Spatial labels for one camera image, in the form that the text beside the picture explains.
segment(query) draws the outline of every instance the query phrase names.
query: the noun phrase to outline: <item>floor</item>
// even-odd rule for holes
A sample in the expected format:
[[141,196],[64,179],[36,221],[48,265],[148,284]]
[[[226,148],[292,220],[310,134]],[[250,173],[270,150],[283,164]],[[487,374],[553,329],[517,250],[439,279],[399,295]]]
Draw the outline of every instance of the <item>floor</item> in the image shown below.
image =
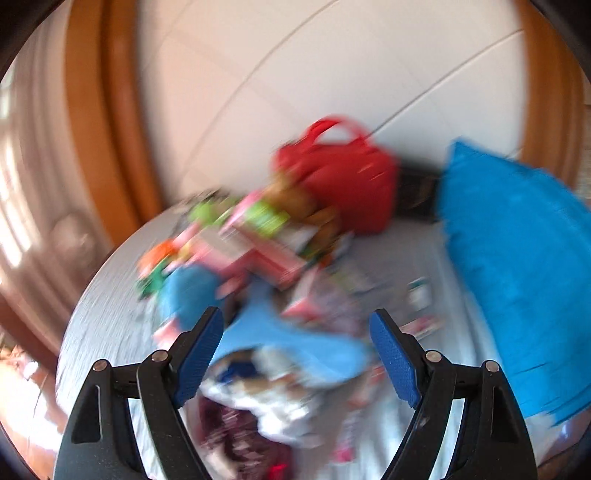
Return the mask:
[[0,362],[0,423],[41,480],[53,478],[67,421],[55,386],[55,378],[36,362]]

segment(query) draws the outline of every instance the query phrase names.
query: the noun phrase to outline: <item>red bag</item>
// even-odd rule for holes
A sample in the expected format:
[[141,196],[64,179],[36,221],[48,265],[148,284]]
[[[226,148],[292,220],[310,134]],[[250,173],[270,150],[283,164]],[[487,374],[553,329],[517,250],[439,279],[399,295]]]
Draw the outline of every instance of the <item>red bag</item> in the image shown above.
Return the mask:
[[[335,125],[354,136],[348,144],[321,144],[316,140]],[[356,122],[331,116],[313,124],[295,143],[281,147],[273,159],[322,206],[333,206],[341,215],[343,230],[380,233],[392,216],[398,161],[368,140]]]

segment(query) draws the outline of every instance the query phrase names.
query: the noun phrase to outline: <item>metal screw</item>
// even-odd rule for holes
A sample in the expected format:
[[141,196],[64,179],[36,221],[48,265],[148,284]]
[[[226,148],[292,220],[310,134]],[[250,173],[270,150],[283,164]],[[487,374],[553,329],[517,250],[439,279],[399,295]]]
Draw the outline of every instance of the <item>metal screw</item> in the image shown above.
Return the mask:
[[164,362],[168,358],[168,352],[166,350],[156,350],[152,353],[153,362]]
[[108,365],[109,365],[109,362],[107,360],[97,360],[92,365],[92,369],[95,372],[102,372],[105,368],[107,368]]
[[492,374],[496,374],[499,369],[501,368],[499,366],[498,363],[496,363],[494,360],[488,360],[485,364],[484,364],[485,368]]
[[436,364],[437,362],[440,362],[441,359],[443,357],[441,356],[441,354],[437,351],[437,350],[429,350],[427,352],[427,360],[429,360],[430,362]]

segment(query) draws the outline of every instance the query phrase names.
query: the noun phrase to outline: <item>bag handle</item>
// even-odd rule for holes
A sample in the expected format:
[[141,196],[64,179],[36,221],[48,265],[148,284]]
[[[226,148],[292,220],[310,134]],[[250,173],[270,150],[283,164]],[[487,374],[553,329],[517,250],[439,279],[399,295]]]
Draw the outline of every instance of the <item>bag handle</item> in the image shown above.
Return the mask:
[[302,148],[304,150],[311,149],[319,136],[337,125],[345,127],[354,137],[349,143],[350,146],[358,146],[367,150],[373,148],[368,141],[369,132],[363,126],[340,116],[327,116],[310,125],[300,140]]

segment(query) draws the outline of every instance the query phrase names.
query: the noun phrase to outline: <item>patterned maroon cloth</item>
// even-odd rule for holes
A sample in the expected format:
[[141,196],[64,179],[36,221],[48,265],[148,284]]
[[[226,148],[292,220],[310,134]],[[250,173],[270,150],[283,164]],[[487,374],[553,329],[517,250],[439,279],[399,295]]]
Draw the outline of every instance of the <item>patterned maroon cloth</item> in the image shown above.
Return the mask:
[[251,412],[199,397],[199,419],[199,443],[207,450],[223,447],[226,456],[238,464],[236,480],[293,478],[291,448],[262,437]]

